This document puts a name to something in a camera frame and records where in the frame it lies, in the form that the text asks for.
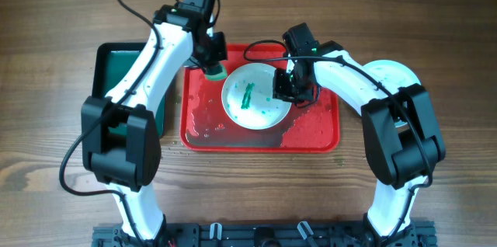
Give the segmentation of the green sponge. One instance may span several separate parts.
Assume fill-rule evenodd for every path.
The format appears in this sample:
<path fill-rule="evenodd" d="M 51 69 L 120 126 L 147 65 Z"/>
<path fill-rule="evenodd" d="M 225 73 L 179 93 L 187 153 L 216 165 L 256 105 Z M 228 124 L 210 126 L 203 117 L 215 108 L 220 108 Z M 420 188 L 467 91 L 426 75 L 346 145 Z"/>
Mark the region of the green sponge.
<path fill-rule="evenodd" d="M 226 79 L 228 76 L 227 70 L 223 64 L 215 64 L 205 68 L 204 72 L 205 78 L 209 81 L 221 81 Z"/>

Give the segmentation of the white plate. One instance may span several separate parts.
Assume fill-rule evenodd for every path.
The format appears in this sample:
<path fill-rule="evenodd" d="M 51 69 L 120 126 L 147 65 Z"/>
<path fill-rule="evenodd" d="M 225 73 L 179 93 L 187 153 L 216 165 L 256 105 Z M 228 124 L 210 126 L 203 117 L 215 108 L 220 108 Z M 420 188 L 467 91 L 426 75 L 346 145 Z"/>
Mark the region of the white plate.
<path fill-rule="evenodd" d="M 291 103 L 273 98 L 276 68 L 250 63 L 236 68 L 224 81 L 221 102 L 237 125 L 249 130 L 276 126 L 290 112 Z"/>

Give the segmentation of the light blue plate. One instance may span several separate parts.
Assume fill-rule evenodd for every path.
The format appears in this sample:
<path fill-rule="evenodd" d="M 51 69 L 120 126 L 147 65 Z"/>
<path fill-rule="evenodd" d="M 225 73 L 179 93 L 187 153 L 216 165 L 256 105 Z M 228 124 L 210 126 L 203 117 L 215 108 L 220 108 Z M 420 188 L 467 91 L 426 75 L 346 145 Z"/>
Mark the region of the light blue plate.
<path fill-rule="evenodd" d="M 420 84 L 419 78 L 407 66 L 391 60 L 377 60 L 371 61 L 364 66 L 364 70 L 375 80 L 383 85 L 392 95 L 398 92 L 401 87 L 408 87 L 414 84 Z M 372 99 L 385 99 L 388 97 L 382 90 L 378 89 L 376 85 L 370 84 L 372 92 L 363 100 L 362 105 L 369 103 Z M 394 125 L 402 127 L 407 123 L 402 119 L 395 119 Z"/>

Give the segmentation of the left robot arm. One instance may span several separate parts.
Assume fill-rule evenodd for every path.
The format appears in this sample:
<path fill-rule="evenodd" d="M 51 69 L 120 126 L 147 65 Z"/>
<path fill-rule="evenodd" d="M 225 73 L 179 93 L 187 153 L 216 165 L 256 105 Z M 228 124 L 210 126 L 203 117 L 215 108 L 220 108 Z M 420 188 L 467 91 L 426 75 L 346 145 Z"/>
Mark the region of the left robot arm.
<path fill-rule="evenodd" d="M 221 0 L 176 0 L 146 23 L 151 32 L 137 59 L 104 97 L 82 105 L 82 164 L 114 195 L 123 223 L 97 228 L 96 246 L 172 246 L 152 186 L 162 150 L 155 115 L 177 71 L 201 70 L 210 81 L 227 77 L 228 49 L 214 25 Z"/>

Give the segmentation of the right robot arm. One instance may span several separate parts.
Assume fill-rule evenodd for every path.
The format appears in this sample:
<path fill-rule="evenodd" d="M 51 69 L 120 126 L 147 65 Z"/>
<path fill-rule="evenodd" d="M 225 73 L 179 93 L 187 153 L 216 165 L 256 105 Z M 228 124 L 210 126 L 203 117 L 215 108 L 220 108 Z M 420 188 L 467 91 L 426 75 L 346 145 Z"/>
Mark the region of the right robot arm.
<path fill-rule="evenodd" d="M 367 229 L 377 246 L 404 238 L 419 190 L 433 183 L 433 170 L 446 155 L 429 93 L 403 65 L 392 79 L 362 66 L 334 41 L 319 43 L 306 23 L 283 34 L 284 60 L 273 77 L 273 96 L 299 104 L 334 92 L 360 115 L 365 154 L 377 178 Z"/>

